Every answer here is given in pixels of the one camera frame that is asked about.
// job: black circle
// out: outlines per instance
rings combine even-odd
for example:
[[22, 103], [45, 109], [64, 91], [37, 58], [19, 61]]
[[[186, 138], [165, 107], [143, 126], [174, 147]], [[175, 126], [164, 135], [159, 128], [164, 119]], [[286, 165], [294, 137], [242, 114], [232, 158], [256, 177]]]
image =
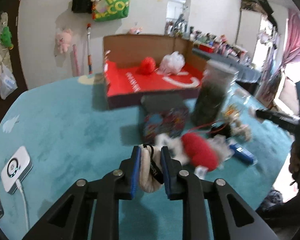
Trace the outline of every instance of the black circle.
[[[11, 173], [11, 172], [9, 172], [9, 167], [10, 167], [10, 164], [11, 164], [13, 161], [15, 161], [17, 164], [16, 164], [16, 166], [15, 166], [15, 168], [14, 168], [13, 173]], [[18, 163], [17, 158], [13, 158], [13, 159], [11, 159], [11, 160], [9, 161], [8, 166], [7, 166], [7, 174], [8, 174], [8, 176], [9, 176], [10, 178], [12, 178], [12, 177], [17, 173], [18, 167], [19, 167], [19, 163]]]

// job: pink curtain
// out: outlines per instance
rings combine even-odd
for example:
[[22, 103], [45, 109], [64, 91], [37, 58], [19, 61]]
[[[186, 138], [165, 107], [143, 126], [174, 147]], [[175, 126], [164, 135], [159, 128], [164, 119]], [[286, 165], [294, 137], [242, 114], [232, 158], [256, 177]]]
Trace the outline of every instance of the pink curtain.
[[300, 62], [300, 18], [297, 12], [289, 9], [288, 39], [281, 66], [285, 68], [292, 62]]

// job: red plush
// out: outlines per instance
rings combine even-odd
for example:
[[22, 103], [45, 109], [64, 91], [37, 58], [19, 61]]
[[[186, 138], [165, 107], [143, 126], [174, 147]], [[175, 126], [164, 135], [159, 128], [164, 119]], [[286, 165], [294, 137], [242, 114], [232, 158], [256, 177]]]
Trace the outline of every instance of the red plush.
[[155, 60], [151, 57], [146, 57], [141, 61], [140, 72], [143, 75], [150, 75], [155, 70]]
[[195, 167], [207, 167], [209, 171], [215, 170], [218, 165], [218, 156], [210, 148], [208, 142], [196, 133], [186, 133], [181, 137], [185, 153]]

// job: open box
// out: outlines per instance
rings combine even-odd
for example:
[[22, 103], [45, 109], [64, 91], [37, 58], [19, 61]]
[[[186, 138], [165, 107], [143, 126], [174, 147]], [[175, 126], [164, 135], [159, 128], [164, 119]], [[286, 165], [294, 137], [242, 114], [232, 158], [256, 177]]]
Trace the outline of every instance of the open box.
[[[192, 53], [193, 43], [163, 35], [119, 34], [103, 39], [104, 55], [110, 50], [107, 69], [106, 97], [110, 109], [139, 105], [143, 95], [178, 93], [183, 99], [197, 98], [206, 61]], [[164, 56], [178, 51], [185, 57], [185, 75], [163, 76], [153, 72], [139, 73], [146, 57], [154, 58], [157, 67]]]

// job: jar lid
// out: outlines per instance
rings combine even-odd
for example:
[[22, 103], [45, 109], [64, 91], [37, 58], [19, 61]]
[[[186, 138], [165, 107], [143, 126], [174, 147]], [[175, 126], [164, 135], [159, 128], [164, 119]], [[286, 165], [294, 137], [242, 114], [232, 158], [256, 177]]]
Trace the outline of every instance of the jar lid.
[[207, 63], [214, 69], [232, 76], [236, 76], [239, 73], [239, 71], [236, 68], [231, 67], [230, 65], [222, 63], [220, 61], [210, 59]]

